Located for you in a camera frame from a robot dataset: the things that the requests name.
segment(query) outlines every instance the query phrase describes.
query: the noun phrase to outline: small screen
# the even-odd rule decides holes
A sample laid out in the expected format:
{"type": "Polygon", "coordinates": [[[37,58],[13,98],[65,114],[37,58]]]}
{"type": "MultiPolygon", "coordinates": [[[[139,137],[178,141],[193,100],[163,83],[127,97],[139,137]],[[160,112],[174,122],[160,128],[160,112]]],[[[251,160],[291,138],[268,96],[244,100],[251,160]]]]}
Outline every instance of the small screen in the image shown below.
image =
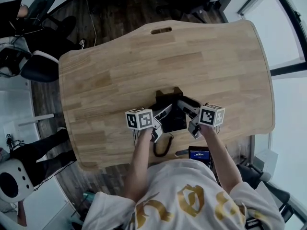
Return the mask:
{"type": "Polygon", "coordinates": [[[190,159],[209,160],[210,152],[209,151],[190,151],[190,159]]]}

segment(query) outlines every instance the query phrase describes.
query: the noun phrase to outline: wooden table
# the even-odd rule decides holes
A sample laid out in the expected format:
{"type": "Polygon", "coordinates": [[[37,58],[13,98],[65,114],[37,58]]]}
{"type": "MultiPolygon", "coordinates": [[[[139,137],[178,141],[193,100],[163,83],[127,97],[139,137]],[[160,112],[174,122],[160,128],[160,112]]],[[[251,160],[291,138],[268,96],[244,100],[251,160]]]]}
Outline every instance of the wooden table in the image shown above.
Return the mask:
{"type": "MultiPolygon", "coordinates": [[[[63,55],[59,82],[70,140],[84,170],[130,162],[134,142],[125,111],[154,104],[156,90],[171,92],[178,86],[185,96],[225,107],[219,134],[225,143],[266,134],[275,126],[270,71],[249,21],[146,24],[63,55]],[[169,32],[157,33],[162,28],[169,32]]],[[[156,158],[151,151],[150,161],[174,159],[189,145],[205,145],[187,130],[173,135],[168,155],[156,158]]],[[[168,136],[158,147],[165,147],[168,136]]]]}

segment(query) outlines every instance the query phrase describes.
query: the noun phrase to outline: hand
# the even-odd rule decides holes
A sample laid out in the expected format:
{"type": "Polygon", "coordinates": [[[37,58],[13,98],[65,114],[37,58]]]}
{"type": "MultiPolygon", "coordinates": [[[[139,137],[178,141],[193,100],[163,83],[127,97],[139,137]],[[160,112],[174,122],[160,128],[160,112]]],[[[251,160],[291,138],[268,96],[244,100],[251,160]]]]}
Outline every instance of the hand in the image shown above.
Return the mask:
{"type": "Polygon", "coordinates": [[[141,130],[140,137],[144,137],[145,139],[151,140],[153,129],[154,129],[153,127],[150,127],[141,130]]]}
{"type": "Polygon", "coordinates": [[[200,132],[201,132],[202,136],[205,137],[206,135],[208,135],[212,131],[214,131],[212,127],[200,124],[200,132]]]}
{"type": "Polygon", "coordinates": [[[17,14],[17,18],[24,18],[25,16],[28,15],[28,11],[29,11],[28,6],[21,4],[17,14]]]}

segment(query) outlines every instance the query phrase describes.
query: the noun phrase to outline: black pants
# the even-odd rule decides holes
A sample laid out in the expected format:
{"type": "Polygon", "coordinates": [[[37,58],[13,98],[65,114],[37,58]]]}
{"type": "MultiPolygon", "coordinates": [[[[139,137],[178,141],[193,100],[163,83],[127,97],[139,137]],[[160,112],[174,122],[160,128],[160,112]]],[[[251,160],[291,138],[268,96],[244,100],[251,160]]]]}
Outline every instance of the black pants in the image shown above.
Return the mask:
{"type": "Polygon", "coordinates": [[[69,139],[68,132],[65,129],[45,139],[21,146],[11,152],[11,157],[19,159],[33,184],[39,185],[43,180],[52,175],[55,171],[64,167],[71,161],[76,161],[74,152],[68,151],[61,153],[53,159],[36,162],[42,158],[48,151],[57,145],[69,139]]]}

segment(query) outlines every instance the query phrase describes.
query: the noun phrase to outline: window frame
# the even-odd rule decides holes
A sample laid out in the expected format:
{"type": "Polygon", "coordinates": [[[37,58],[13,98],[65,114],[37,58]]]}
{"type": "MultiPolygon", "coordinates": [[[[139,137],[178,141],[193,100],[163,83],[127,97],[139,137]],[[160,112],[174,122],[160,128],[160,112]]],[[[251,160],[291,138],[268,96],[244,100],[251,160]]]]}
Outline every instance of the window frame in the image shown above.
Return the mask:
{"type": "MultiPolygon", "coordinates": [[[[244,16],[244,14],[257,2],[258,0],[247,0],[246,3],[239,9],[237,12],[240,16],[244,16]]],[[[302,48],[302,53],[305,58],[305,62],[288,65],[285,67],[280,67],[277,69],[271,70],[271,76],[284,75],[293,72],[305,71],[307,70],[307,36],[306,32],[303,29],[301,24],[300,15],[297,11],[295,11],[288,0],[278,0],[285,10],[293,29],[297,35],[298,41],[302,48]]]]}

